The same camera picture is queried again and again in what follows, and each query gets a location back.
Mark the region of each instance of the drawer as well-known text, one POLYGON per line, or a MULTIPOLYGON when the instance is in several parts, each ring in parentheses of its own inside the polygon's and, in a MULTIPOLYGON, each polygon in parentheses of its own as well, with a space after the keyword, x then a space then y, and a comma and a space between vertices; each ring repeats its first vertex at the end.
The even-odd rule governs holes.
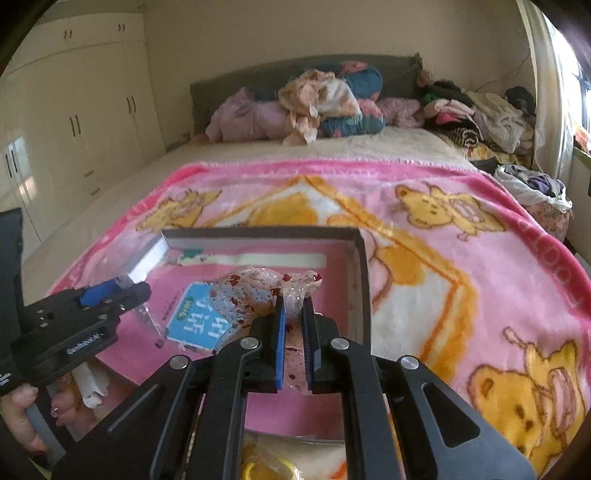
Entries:
POLYGON ((61 190, 60 203, 68 220, 78 217, 88 206, 99 198, 107 188, 101 178, 86 183, 70 183, 61 190))

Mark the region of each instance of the wall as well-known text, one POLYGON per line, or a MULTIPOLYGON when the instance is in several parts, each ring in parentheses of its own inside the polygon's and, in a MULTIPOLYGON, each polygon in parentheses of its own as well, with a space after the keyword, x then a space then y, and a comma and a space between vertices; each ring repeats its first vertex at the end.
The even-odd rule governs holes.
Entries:
POLYGON ((570 220, 567 238, 574 249, 591 264, 591 197, 589 197, 589 176, 591 161, 582 155, 573 156, 570 166, 570 180, 566 189, 573 201, 574 218, 570 220))
POLYGON ((138 13, 144 0, 63 0, 55 3, 40 19, 39 24, 78 15, 105 13, 138 13))
MULTIPOLYGON (((412 55, 483 91, 515 85, 529 54, 515 0, 146 0, 152 86, 166 144, 192 130, 189 85, 268 61, 327 53, 412 55)), ((519 83, 534 91, 531 62, 519 83)))

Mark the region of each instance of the pink blanket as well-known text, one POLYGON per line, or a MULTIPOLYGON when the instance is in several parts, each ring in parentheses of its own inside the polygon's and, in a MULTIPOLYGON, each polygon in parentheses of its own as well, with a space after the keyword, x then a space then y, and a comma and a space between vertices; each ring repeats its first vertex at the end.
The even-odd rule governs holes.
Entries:
POLYGON ((53 291, 116 274, 162 228, 236 224, 359 227, 373 353, 419 356, 538 474, 572 441, 590 401, 591 283, 482 173, 396 160, 189 165, 120 219, 53 291))

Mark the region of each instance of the yellow cartoon bear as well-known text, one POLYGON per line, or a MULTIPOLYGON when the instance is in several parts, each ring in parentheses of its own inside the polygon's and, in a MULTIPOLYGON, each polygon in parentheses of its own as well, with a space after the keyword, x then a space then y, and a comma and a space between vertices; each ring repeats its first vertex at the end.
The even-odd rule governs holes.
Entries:
POLYGON ((480 232, 502 232, 505 227, 497 218, 482 210, 480 203, 466 193, 448 195, 436 186, 430 186, 429 193, 398 185, 396 197, 408 212, 408 221, 417 228, 430 229, 443 225, 456 225, 462 233, 460 240, 477 236, 480 232))
POLYGON ((246 226, 317 225, 318 213, 305 193, 297 192, 255 209, 246 226))
POLYGON ((167 198, 138 224, 136 230, 151 230, 156 233, 165 228, 190 228, 195 225, 203 209, 215 202, 221 193, 221 190, 204 193, 188 190, 179 200, 167 198))
POLYGON ((472 404, 532 463, 538 476, 573 440, 585 405, 571 340, 550 356, 523 342, 511 328, 503 335, 525 353, 525 373, 481 365, 468 380, 472 404))

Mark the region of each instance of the blue book cover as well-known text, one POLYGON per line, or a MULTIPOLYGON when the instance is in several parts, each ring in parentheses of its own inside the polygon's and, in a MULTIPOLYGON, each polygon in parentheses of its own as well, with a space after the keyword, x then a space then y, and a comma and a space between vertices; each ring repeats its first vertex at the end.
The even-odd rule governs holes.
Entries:
POLYGON ((189 285, 168 323, 167 339, 197 348, 213 350, 232 326, 209 302, 212 284, 189 285))

